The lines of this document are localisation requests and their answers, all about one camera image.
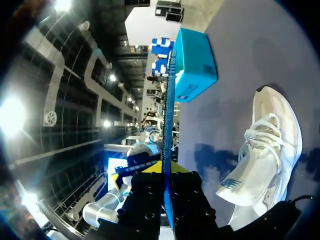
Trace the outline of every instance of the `white sneaker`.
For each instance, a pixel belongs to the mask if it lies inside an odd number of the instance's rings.
[[[277,152],[274,157],[278,164],[278,174],[270,183],[264,199],[253,206],[259,215],[264,214],[279,201],[285,200],[291,172],[303,148],[299,122],[289,102],[278,91],[269,86],[263,86],[254,95],[252,122],[254,124],[267,116],[273,116],[274,119],[268,122],[277,129],[273,136],[279,137],[269,145]]]
[[[217,195],[259,216],[286,194],[292,169],[302,152],[302,135],[288,101],[264,86],[253,100],[252,125],[244,134],[239,164],[220,184]]]

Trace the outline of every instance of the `ceiling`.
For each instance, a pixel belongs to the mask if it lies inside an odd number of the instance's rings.
[[[95,40],[136,100],[143,95],[148,46],[129,45],[125,20],[133,8],[149,5],[150,0],[92,0],[89,15]]]

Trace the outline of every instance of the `shoe lace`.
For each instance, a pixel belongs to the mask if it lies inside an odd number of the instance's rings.
[[[276,121],[276,126],[270,123],[271,119]],[[269,113],[262,119],[254,122],[244,133],[245,142],[240,147],[238,161],[241,162],[247,153],[252,154],[253,149],[258,147],[261,149],[259,155],[263,155],[268,151],[274,155],[278,168],[277,173],[280,173],[282,164],[277,149],[280,151],[285,143],[282,140],[281,131],[277,126],[280,126],[280,121],[278,116],[273,113]]]

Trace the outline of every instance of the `black cable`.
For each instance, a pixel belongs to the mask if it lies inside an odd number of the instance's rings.
[[[49,232],[49,231],[56,231],[56,232],[58,232],[58,233],[60,233],[60,231],[58,230],[58,229],[56,229],[56,228],[53,228],[53,227],[46,227],[46,228],[44,228],[44,229],[42,229],[45,233],[47,233],[47,232]]]
[[[295,204],[296,202],[302,199],[314,199],[314,197],[312,195],[303,195],[303,196],[297,197],[295,200],[291,201],[290,203]]]

